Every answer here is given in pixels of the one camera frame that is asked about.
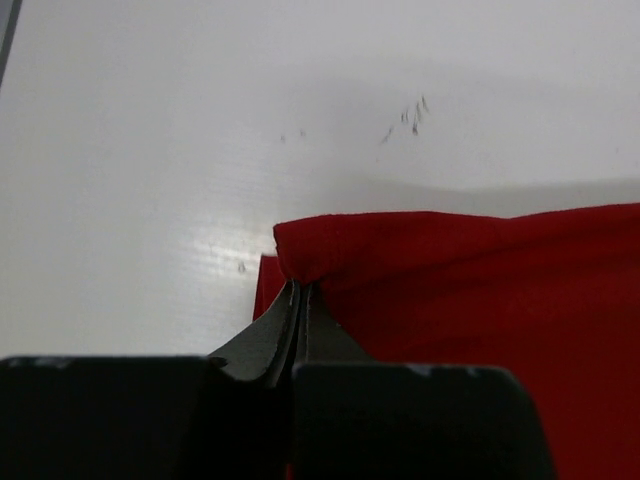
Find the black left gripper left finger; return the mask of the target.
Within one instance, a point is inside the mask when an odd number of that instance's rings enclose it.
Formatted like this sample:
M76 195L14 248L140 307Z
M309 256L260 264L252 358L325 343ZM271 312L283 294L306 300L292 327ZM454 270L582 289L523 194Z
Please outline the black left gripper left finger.
M300 288L208 355L1 362L5 479L283 479Z

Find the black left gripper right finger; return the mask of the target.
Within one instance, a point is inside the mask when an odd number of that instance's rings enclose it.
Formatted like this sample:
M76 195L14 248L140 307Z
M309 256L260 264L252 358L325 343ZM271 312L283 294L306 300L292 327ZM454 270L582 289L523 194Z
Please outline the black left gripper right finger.
M292 370L295 479L551 479L533 400L493 366L384 363L302 291Z

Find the red t-shirt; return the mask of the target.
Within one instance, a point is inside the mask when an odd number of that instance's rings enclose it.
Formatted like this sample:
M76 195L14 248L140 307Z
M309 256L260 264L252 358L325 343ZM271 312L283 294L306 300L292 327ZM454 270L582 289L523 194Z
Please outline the red t-shirt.
M317 284L383 361L495 365L532 395L563 479L639 475L639 208L440 212L277 224L254 303Z

